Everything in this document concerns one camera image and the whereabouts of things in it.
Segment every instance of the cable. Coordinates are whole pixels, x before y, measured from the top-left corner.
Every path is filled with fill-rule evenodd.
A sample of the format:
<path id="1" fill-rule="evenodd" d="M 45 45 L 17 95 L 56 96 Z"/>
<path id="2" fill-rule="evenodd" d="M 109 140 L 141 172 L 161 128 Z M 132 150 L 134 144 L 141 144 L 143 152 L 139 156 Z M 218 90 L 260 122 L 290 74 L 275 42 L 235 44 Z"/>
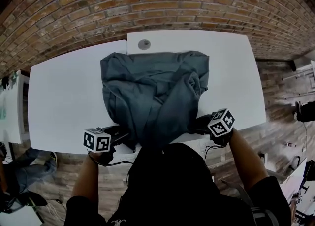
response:
<path id="1" fill-rule="evenodd" d="M 65 208 L 65 206 L 63 204 L 61 204 L 61 206 L 64 208 L 65 213 L 67 213 L 67 209 Z"/>
<path id="2" fill-rule="evenodd" d="M 126 177 L 126 183 L 127 183 L 127 188 L 129 188 L 129 171 L 128 171 L 128 174 L 127 174 L 127 177 Z"/>
<path id="3" fill-rule="evenodd" d="M 56 209 L 55 209 L 55 207 L 53 206 L 53 204 L 51 204 L 50 202 L 47 204 L 47 209 L 48 209 L 48 211 L 49 211 L 49 214 L 53 217 L 53 218 L 55 218 L 55 219 L 57 219 L 57 220 L 61 220 L 61 221 L 65 221 L 64 219 L 62 219 L 61 218 L 61 216 L 57 213 L 57 211 L 56 211 Z"/>
<path id="4" fill-rule="evenodd" d="M 206 162 L 206 158 L 207 158 L 207 154 L 208 154 L 208 151 L 212 148 L 212 149 L 218 149 L 218 148 L 223 148 L 224 146 L 219 146 L 219 145 L 213 145 L 213 146 L 206 146 L 206 155 L 205 155 L 205 162 Z"/>
<path id="5" fill-rule="evenodd" d="M 304 146 L 305 146 L 305 151 L 307 151 L 307 128 L 305 126 L 305 123 L 303 122 L 303 125 L 304 125 L 304 128 L 305 128 L 305 133 L 306 133 L 306 136 L 305 136 L 305 141 L 304 141 Z"/>
<path id="6" fill-rule="evenodd" d="M 96 164 L 98 164 L 98 165 L 102 165 L 102 166 L 104 166 L 104 167 L 113 166 L 113 165 L 120 165 L 120 164 L 133 164 L 132 162 L 129 162 L 129 161 L 122 161 L 122 162 L 117 162 L 117 163 L 113 163 L 113 164 L 104 165 L 104 164 L 101 164 L 101 163 L 97 162 L 95 159 L 93 159 L 93 157 L 90 155 L 90 152 L 91 152 L 91 151 L 88 152 L 88 155 L 89 155 L 90 159 L 91 159 L 94 163 L 96 163 Z"/>

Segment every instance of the black wire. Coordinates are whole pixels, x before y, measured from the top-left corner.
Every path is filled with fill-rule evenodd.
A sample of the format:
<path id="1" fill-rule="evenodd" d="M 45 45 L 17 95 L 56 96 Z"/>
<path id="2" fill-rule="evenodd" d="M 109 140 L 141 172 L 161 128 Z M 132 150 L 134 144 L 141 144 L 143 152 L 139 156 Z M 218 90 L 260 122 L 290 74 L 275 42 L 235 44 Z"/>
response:
<path id="1" fill-rule="evenodd" d="M 5 160 L 6 158 L 9 158 L 9 160 L 12 160 L 12 161 L 13 161 L 13 158 L 11 158 L 10 156 L 5 156 L 4 161 L 7 162 L 8 164 L 10 164 L 10 163 Z"/>
<path id="2" fill-rule="evenodd" d="M 61 204 L 61 206 L 64 208 L 64 210 L 65 210 L 65 213 L 67 213 L 67 209 L 65 208 L 65 206 L 62 204 L 62 203 L 59 203 L 59 204 Z"/>
<path id="3" fill-rule="evenodd" d="M 91 159 L 95 164 L 102 165 L 102 166 L 104 166 L 104 167 L 113 166 L 113 165 L 120 165 L 120 164 L 127 164 L 127 163 L 128 163 L 128 164 L 133 164 L 132 162 L 129 162 L 129 161 L 122 161 L 122 162 L 117 162 L 117 163 L 113 163 L 113 164 L 104 165 L 104 164 L 101 164 L 101 163 L 97 162 L 95 159 L 93 159 L 93 157 L 90 155 L 90 152 L 91 152 L 91 151 L 88 152 L 88 155 L 89 155 L 90 159 Z"/>
<path id="4" fill-rule="evenodd" d="M 126 182 L 127 182 L 127 188 L 129 188 L 129 172 L 128 172 L 127 177 L 126 177 Z"/>
<path id="5" fill-rule="evenodd" d="M 304 128 L 305 128 L 305 132 L 306 132 L 306 143 L 305 143 L 305 149 L 307 150 L 307 128 L 305 126 L 305 123 L 303 122 Z"/>
<path id="6" fill-rule="evenodd" d="M 206 162 L 206 158 L 207 158 L 207 154 L 208 154 L 208 151 L 212 148 L 212 149 L 217 149 L 217 148 L 223 148 L 224 146 L 219 146 L 219 145 L 213 145 L 213 146 L 206 146 L 206 155 L 205 155 L 205 162 Z"/>

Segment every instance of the brick wall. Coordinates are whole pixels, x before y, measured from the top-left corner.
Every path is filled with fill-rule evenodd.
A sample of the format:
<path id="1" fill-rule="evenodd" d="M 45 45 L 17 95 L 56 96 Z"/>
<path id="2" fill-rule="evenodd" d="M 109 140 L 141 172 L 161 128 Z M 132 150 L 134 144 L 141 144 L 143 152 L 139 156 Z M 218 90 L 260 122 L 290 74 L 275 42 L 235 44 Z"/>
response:
<path id="1" fill-rule="evenodd" d="M 245 34 L 256 58 L 289 60 L 315 47 L 314 12 L 315 0 L 13 0 L 0 14 L 0 75 L 153 29 Z"/>

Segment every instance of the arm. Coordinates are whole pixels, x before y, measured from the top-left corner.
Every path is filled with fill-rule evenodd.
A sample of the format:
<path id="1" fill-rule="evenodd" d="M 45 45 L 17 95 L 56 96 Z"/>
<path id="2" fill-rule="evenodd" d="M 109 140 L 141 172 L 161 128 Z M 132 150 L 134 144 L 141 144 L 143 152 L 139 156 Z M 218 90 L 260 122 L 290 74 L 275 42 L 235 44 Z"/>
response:
<path id="1" fill-rule="evenodd" d="M 8 185 L 6 183 L 6 178 L 5 178 L 5 173 L 4 173 L 2 160 L 0 160 L 0 187 L 1 187 L 3 192 L 5 192 L 8 189 Z"/>
<path id="2" fill-rule="evenodd" d="M 295 213 L 296 213 L 296 199 L 293 199 L 290 205 L 291 215 L 292 215 L 292 222 L 295 220 Z"/>
<path id="3" fill-rule="evenodd" d="M 101 154 L 90 153 L 96 161 Z M 98 213 L 98 165 L 87 155 L 77 181 L 72 198 L 67 202 L 67 215 L 64 225 L 107 225 Z"/>
<path id="4" fill-rule="evenodd" d="M 96 161 L 100 157 L 100 154 L 92 152 L 90 155 Z M 98 165 L 88 155 L 82 164 L 79 177 L 74 185 L 73 196 L 86 197 L 92 204 L 98 206 Z"/>
<path id="5" fill-rule="evenodd" d="M 237 172 L 246 190 L 249 190 L 257 182 L 268 177 L 267 170 L 260 157 L 236 129 L 234 129 L 230 147 Z"/>

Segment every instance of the hand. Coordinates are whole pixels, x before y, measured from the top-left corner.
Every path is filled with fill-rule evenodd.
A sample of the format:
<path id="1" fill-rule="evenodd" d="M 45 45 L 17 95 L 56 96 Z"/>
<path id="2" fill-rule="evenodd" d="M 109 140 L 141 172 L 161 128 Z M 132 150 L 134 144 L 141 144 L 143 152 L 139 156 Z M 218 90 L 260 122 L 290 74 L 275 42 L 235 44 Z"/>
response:
<path id="1" fill-rule="evenodd" d="M 99 162 L 100 157 L 102 156 L 103 153 L 94 153 L 94 152 L 90 152 L 90 156 L 97 162 Z"/>

